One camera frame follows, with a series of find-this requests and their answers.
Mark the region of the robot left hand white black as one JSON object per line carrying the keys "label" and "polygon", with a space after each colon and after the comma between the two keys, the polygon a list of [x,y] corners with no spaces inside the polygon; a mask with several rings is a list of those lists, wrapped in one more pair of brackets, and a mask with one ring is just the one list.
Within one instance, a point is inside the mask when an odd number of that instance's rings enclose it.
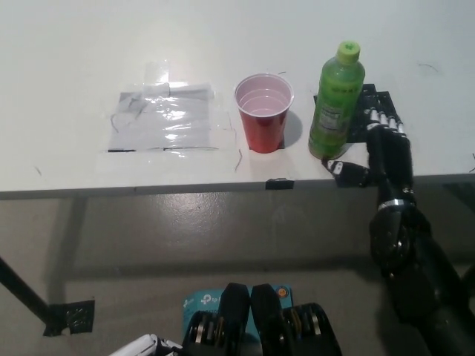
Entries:
{"label": "robot left hand white black", "polygon": [[177,355],[177,351],[181,349],[181,345],[171,340],[162,339],[155,334],[144,334],[112,352],[110,356]]}

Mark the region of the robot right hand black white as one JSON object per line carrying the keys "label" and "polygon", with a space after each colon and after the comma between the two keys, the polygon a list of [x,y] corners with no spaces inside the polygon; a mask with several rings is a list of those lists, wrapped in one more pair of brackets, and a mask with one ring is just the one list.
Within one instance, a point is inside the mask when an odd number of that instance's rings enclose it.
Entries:
{"label": "robot right hand black white", "polygon": [[379,210],[393,205],[415,205],[410,140],[394,116],[371,108],[366,126],[368,166],[325,158],[322,165],[340,188],[378,189]]}

